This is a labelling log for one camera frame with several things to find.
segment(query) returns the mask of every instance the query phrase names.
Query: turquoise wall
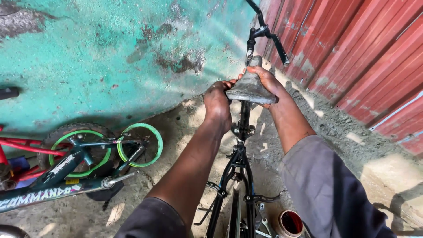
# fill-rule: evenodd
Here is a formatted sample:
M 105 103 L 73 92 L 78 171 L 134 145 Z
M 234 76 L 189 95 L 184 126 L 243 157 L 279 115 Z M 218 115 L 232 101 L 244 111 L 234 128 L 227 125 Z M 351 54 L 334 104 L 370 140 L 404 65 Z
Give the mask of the turquoise wall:
M 168 110 L 240 73 L 254 16 L 244 0 L 2 0 L 0 88 L 21 94 L 0 124 L 44 136 Z

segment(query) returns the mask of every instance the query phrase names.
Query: concrete floor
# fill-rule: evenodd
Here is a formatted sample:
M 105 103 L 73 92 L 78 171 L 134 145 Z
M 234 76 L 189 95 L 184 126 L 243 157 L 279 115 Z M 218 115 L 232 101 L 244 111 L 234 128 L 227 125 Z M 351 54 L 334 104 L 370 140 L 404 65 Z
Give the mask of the concrete floor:
M 280 73 L 275 72 L 291 93 L 315 131 L 341 156 L 350 170 L 362 181 L 368 197 L 378 208 L 387 213 L 388 226 L 394 230 L 423 227 L 423 165 L 421 161 L 405 153 L 396 144 L 372 134 L 354 119 L 333 109 L 318 96 L 296 90 L 296 86 Z M 233 102 L 231 111 L 236 122 L 240 103 Z M 13 224 L 26 230 L 31 237 L 109 238 L 141 202 L 148 191 L 172 166 L 178 155 L 201 124 L 205 114 L 201 96 L 182 103 L 167 113 L 160 114 L 147 123 L 157 128 L 164 140 L 164 150 L 159 160 L 141 169 L 141 174 L 128 179 L 126 186 L 112 199 L 109 208 L 102 212 L 102 203 L 85 195 L 22 208 L 0 215 L 1 224 Z M 256 134 L 247 141 L 247 155 L 251 158 L 257 194 L 275 196 L 285 186 L 278 176 L 277 166 L 284 153 L 272 118 L 266 109 L 253 106 L 250 123 L 256 126 Z M 209 180 L 217 183 L 227 164 L 235 137 L 227 133 L 210 173 Z M 228 224 L 224 201 L 215 237 L 223 237 Z M 208 208 L 216 193 L 206 188 L 199 206 Z M 295 210 L 288 192 L 280 202 L 266 205 L 270 219 L 285 209 Z M 194 222 L 204 212 L 198 211 Z M 195 237 L 204 237 L 208 219 L 203 225 L 192 227 Z

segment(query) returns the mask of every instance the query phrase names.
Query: bicycle seat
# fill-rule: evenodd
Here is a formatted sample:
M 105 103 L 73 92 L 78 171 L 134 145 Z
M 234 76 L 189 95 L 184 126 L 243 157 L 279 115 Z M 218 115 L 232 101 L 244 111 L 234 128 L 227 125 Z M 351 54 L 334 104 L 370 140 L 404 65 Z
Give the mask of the bicycle seat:
M 251 59 L 249 66 L 262 66 L 263 59 L 256 55 Z M 255 73 L 248 71 L 240 80 L 228 91 L 226 91 L 228 99 L 244 100 L 261 104 L 270 104 L 276 102 L 276 96 L 271 94 L 262 84 L 260 78 Z

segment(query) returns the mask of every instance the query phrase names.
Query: corrugated metal sheet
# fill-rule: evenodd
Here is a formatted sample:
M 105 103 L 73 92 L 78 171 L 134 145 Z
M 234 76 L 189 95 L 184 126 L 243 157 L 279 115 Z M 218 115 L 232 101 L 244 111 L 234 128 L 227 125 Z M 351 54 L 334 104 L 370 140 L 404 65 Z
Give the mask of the corrugated metal sheet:
M 274 32 L 292 63 L 283 68 L 268 43 L 269 61 L 370 130 L 423 153 L 423 0 L 272 0 L 269 12 L 281 4 Z

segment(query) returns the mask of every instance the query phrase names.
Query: dark sleeve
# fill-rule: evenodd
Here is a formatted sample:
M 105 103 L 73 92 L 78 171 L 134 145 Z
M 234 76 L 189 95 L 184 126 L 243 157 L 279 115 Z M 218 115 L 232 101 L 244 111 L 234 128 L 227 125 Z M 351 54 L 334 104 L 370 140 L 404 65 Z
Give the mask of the dark sleeve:
M 115 238 L 186 238 L 179 214 L 166 202 L 147 197 L 126 219 Z
M 396 237 L 386 214 L 373 207 L 360 181 L 318 136 L 295 144 L 279 171 L 313 237 Z

